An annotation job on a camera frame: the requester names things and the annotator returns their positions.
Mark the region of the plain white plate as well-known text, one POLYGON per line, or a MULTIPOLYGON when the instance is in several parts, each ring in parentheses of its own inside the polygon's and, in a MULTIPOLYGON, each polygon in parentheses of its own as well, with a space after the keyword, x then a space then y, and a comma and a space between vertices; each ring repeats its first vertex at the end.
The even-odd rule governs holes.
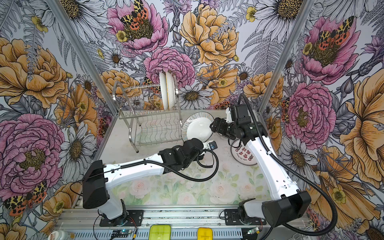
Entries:
POLYGON ((232 157, 240 164, 245 166, 255 166, 258 164, 254 155, 240 140, 233 141, 230 150, 232 157))

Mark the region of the black striped rim plate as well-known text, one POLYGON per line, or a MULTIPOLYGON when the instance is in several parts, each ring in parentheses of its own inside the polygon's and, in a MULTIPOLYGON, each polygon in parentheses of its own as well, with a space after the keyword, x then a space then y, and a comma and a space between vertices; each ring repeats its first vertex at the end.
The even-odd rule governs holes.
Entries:
POLYGON ((201 142, 208 141, 213 132, 210 129, 214 117, 208 112, 197 112, 189 116, 182 125, 182 140, 185 142, 196 138, 201 142))

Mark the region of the chrome wire dish rack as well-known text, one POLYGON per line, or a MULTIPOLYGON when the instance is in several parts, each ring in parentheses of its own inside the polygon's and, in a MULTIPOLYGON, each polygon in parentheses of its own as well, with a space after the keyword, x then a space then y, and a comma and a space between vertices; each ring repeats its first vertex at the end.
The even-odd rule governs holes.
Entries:
POLYGON ((182 114, 179 106, 165 106, 165 91, 160 84, 124 87, 115 82, 112 97, 119 104, 118 117, 128 127, 129 143, 136 153, 139 147, 182 139, 182 114))

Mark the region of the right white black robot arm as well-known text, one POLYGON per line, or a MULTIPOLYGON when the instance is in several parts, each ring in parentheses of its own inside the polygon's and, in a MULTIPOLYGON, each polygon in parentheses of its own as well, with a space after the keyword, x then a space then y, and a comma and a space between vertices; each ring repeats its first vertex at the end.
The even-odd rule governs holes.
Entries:
POLYGON ((245 104, 226 109, 225 119, 215 118, 210 129, 229 139, 239 139, 249 149, 267 181, 271 200, 257 201, 252 197, 239 204, 240 219, 244 222, 260 218, 272 227, 301 218, 310 203, 308 192, 301 191, 286 170, 274 160, 275 151, 268 132, 260 122, 253 123, 245 104))

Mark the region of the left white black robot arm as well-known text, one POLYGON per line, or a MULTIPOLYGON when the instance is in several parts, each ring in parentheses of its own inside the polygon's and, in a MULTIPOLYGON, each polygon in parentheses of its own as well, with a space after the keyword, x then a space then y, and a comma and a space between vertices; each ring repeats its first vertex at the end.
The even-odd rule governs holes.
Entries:
POLYGON ((111 226, 123 226, 131 217, 122 199, 118 199, 111 189, 126 182, 148 176, 174 173, 192 182, 206 182, 219 170, 219 158, 214 152, 215 141, 201 142, 193 138, 182 145, 164 149, 157 154, 124 164, 104 164, 95 161, 82 179, 83 208, 97 209, 111 226), (182 173, 191 163, 196 162, 203 169, 214 169, 205 178, 198 179, 182 173))

